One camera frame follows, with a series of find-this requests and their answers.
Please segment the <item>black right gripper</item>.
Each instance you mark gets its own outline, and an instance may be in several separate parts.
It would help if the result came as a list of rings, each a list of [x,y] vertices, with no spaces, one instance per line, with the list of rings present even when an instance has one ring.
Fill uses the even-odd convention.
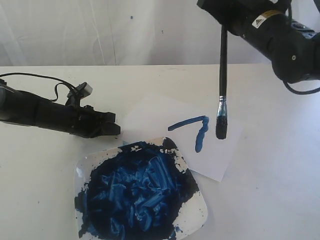
[[[267,48],[277,28],[270,18],[284,18],[289,0],[199,0],[197,6],[208,12],[227,31],[255,48]]]

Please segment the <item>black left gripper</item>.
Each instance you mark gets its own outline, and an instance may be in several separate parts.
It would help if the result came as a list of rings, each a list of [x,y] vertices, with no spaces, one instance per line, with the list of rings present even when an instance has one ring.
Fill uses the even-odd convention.
[[[77,108],[69,105],[65,110],[65,133],[87,139],[121,133],[121,127],[115,123],[115,113],[95,111],[91,106]]]

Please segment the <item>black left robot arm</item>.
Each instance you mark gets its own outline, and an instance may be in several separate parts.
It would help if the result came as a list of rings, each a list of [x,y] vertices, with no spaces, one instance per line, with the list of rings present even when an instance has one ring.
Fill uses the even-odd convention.
[[[79,103],[71,92],[63,105],[27,91],[13,89],[4,80],[0,81],[1,122],[39,127],[86,139],[121,133],[115,113],[95,111],[92,106],[81,107],[77,105]]]

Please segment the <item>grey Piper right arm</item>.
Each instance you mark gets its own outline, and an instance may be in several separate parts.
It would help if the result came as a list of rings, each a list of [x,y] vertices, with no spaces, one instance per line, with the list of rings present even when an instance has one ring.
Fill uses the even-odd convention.
[[[269,59],[281,81],[320,78],[320,34],[286,15],[291,1],[199,0],[197,6]]]

